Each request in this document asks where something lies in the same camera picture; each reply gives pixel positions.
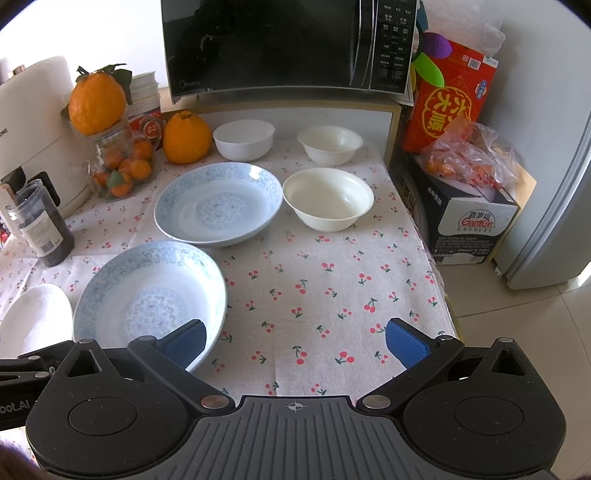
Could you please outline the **blue patterned plate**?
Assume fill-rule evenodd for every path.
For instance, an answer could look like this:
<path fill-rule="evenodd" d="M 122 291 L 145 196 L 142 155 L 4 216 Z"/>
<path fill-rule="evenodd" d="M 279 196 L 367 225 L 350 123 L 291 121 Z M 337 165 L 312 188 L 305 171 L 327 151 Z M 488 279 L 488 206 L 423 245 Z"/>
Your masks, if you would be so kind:
<path fill-rule="evenodd" d="M 280 181 L 249 163 L 215 163 L 173 180 L 153 217 L 167 237 L 204 248 L 245 241 L 269 226 L 283 203 Z"/>
<path fill-rule="evenodd" d="M 125 347 L 198 319 L 206 340 L 186 367 L 193 371 L 217 342 L 227 310 L 225 281 L 211 256 L 181 242 L 150 242 L 115 256 L 93 276 L 75 308 L 73 337 Z"/>

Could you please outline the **large cream bowl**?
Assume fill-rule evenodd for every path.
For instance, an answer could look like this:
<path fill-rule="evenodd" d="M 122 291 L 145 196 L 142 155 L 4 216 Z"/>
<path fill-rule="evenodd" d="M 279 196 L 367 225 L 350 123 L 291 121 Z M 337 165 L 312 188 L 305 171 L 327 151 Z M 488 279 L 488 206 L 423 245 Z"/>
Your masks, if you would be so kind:
<path fill-rule="evenodd" d="M 283 182 L 283 199 L 304 225 L 318 232 L 346 230 L 374 206 L 370 186 L 335 168 L 298 171 Z"/>

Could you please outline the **stack of white bowls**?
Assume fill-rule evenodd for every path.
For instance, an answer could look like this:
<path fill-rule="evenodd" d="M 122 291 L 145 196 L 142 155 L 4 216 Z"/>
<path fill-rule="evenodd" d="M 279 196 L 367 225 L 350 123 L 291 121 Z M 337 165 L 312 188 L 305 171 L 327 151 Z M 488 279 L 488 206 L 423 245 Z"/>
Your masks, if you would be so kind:
<path fill-rule="evenodd" d="M 141 102 L 159 97 L 155 72 L 134 75 L 131 79 L 129 92 L 131 95 L 131 104 L 127 106 L 126 113 L 128 116 L 134 116 L 141 112 Z"/>

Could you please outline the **white dish at edge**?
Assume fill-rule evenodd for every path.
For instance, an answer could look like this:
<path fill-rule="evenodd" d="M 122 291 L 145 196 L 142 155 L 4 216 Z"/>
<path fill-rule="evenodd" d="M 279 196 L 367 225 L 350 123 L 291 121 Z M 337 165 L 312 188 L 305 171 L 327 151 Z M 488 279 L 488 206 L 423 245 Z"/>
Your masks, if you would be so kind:
<path fill-rule="evenodd" d="M 1 322 L 1 358 L 73 338 L 72 307 L 58 286 L 42 284 L 27 290 L 9 308 Z"/>

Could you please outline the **cherry print tablecloth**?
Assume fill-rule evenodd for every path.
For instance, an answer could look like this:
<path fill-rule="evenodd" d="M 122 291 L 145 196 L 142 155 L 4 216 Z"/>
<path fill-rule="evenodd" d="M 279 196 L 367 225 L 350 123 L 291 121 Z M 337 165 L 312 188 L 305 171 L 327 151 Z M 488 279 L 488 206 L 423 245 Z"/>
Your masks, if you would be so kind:
<path fill-rule="evenodd" d="M 218 154 L 201 165 L 218 162 L 231 165 Z M 201 165 L 160 163 L 155 179 L 133 196 L 113 203 L 89 200 L 67 220 L 75 248 L 56 267 L 43 266 L 26 244 L 8 240 L 1 250 L 1 320 L 27 289 L 46 283 L 60 287 L 75 308 L 109 260 L 166 239 L 153 220 L 156 199 Z M 221 334 L 195 373 L 236 400 L 242 394 L 360 397 L 403 370 L 385 346 L 392 317 L 431 337 L 456 334 L 436 268 L 376 148 L 363 146 L 342 169 L 362 178 L 375 195 L 373 208 L 352 228 L 311 230 L 283 203 L 263 232 L 207 251 L 221 270 L 228 306 Z M 147 307 L 147 326 L 122 346 L 139 335 L 163 336 L 179 323 L 171 308 L 180 287 L 194 282 L 181 280 L 176 288 L 173 282 L 181 276 L 164 275 L 156 278 L 176 293 L 167 300 L 156 290 L 162 307 L 143 298 L 127 307 L 129 289 L 139 287 L 145 272 L 129 288 L 115 285 L 127 311 Z"/>

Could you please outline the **Ganten water carton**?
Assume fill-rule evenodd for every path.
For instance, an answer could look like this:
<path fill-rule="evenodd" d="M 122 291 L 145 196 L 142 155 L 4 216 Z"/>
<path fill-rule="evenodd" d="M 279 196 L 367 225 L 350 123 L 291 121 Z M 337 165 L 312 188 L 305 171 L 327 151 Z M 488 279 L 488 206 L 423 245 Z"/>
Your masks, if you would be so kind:
<path fill-rule="evenodd" d="M 523 167 L 506 188 L 473 187 L 434 177 L 415 157 L 401 153 L 391 164 L 394 183 L 436 263 L 479 264 L 490 260 L 523 208 L 537 181 Z"/>

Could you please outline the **dark spice jar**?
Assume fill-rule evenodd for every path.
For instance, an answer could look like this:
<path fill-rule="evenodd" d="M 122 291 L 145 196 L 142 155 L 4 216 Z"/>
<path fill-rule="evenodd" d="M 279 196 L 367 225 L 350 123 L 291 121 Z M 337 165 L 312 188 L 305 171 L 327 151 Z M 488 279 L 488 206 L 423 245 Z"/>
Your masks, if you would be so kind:
<path fill-rule="evenodd" d="M 75 245 L 73 233 L 40 179 L 30 180 L 7 206 L 9 218 L 48 268 L 62 263 Z"/>

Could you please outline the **glass jar of tangerines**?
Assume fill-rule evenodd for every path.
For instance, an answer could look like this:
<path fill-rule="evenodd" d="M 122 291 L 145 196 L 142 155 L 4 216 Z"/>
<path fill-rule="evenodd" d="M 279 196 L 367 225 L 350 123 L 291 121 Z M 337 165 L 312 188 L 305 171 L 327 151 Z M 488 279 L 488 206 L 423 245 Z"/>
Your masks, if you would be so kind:
<path fill-rule="evenodd" d="M 107 201 L 129 197 L 154 176 L 154 147 L 127 120 L 90 137 L 94 156 L 87 176 L 98 196 Z"/>

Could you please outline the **plastic bag of tangerines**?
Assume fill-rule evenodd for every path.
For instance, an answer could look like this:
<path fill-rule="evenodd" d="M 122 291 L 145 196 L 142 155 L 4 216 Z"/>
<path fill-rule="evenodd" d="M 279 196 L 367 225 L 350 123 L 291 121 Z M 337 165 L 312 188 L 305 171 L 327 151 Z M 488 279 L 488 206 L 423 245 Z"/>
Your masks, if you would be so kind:
<path fill-rule="evenodd" d="M 496 130 L 465 117 L 453 120 L 423 148 L 417 162 L 427 174 L 473 187 L 499 190 L 519 179 L 514 147 Z"/>

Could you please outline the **orange on table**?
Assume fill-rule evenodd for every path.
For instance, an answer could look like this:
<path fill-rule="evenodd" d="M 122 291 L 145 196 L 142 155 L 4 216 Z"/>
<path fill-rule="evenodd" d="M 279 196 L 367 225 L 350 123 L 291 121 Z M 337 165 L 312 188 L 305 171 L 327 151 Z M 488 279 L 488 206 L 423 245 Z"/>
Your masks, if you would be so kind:
<path fill-rule="evenodd" d="M 211 127 L 191 111 L 175 113 L 164 127 L 162 146 L 169 163 L 187 165 L 202 161 L 211 144 Z"/>

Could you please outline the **small cream bowl right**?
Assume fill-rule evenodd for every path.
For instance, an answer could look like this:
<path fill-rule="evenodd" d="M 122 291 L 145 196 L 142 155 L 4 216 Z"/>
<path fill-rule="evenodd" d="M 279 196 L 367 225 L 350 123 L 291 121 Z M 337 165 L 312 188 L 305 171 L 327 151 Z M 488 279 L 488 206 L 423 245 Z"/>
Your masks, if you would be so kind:
<path fill-rule="evenodd" d="M 321 167 L 341 166 L 363 147 L 363 138 L 358 133 L 331 125 L 304 129 L 297 140 L 311 161 Z"/>

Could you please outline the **small white bowl left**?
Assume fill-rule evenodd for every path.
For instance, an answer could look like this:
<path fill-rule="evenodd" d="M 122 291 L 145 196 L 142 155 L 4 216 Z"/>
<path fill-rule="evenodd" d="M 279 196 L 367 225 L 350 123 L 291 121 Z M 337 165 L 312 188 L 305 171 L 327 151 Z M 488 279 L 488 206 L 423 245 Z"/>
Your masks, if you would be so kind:
<path fill-rule="evenodd" d="M 226 160 L 250 162 L 270 151 L 274 131 L 269 122 L 242 119 L 218 126 L 213 139 L 218 153 Z"/>

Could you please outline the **red instant noodle cup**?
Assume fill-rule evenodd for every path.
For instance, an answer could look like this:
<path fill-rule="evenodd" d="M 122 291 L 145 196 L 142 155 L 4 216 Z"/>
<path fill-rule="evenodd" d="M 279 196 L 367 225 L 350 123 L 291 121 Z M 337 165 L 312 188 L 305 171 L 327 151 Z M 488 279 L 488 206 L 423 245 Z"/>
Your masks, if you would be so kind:
<path fill-rule="evenodd" d="M 154 150 L 159 150 L 162 145 L 163 124 L 159 108 L 142 112 L 128 119 L 133 130 L 142 134 L 150 141 Z"/>

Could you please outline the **orange with leaves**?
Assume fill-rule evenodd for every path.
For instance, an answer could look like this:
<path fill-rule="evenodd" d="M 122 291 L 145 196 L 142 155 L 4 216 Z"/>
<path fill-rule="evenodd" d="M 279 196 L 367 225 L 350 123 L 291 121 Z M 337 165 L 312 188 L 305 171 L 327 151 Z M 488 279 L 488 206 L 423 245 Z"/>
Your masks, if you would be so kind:
<path fill-rule="evenodd" d="M 60 114 L 81 134 L 96 135 L 119 122 L 132 103 L 132 72 L 124 63 L 94 71 L 79 66 L 76 72 L 74 88 Z"/>

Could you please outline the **silver refrigerator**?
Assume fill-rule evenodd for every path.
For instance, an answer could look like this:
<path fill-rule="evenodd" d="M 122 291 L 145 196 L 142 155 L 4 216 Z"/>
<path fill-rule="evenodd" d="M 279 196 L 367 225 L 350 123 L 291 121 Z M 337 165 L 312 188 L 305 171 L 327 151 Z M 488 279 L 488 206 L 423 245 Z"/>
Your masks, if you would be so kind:
<path fill-rule="evenodd" d="M 506 41 L 486 122 L 537 184 L 495 261 L 510 288 L 559 284 L 590 261 L 590 22 L 560 1 L 493 1 Z"/>

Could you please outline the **red gift bag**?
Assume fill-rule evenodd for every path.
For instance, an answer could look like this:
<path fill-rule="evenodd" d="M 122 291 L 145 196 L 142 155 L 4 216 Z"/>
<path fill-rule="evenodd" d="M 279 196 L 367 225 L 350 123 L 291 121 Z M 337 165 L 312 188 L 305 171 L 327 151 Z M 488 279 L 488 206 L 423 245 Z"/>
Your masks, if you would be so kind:
<path fill-rule="evenodd" d="M 403 142 L 406 152 L 418 153 L 435 142 L 458 117 L 476 121 L 490 92 L 498 61 L 449 41 L 452 54 L 435 61 L 444 74 L 446 86 L 436 88 L 416 74 L 414 108 Z"/>

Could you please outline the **purple green plush toy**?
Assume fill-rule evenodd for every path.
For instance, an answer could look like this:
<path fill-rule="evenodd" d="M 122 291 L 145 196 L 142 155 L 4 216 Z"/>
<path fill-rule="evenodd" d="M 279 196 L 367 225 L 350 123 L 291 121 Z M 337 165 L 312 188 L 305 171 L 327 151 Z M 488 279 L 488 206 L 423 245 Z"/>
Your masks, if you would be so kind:
<path fill-rule="evenodd" d="M 429 30 L 423 2 L 420 2 L 417 10 L 416 38 L 418 43 L 414 48 L 411 62 L 415 73 L 436 88 L 445 87 L 444 74 L 435 61 L 448 58 L 453 52 L 453 47 L 445 36 Z"/>

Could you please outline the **black microwave oven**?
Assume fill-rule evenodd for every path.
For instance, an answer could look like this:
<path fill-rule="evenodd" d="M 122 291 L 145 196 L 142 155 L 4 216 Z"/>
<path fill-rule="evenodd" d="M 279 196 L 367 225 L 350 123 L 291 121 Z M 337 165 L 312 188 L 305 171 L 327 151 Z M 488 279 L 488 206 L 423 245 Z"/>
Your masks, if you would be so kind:
<path fill-rule="evenodd" d="M 418 5 L 376 0 L 161 4 L 172 96 L 279 87 L 403 95 Z"/>

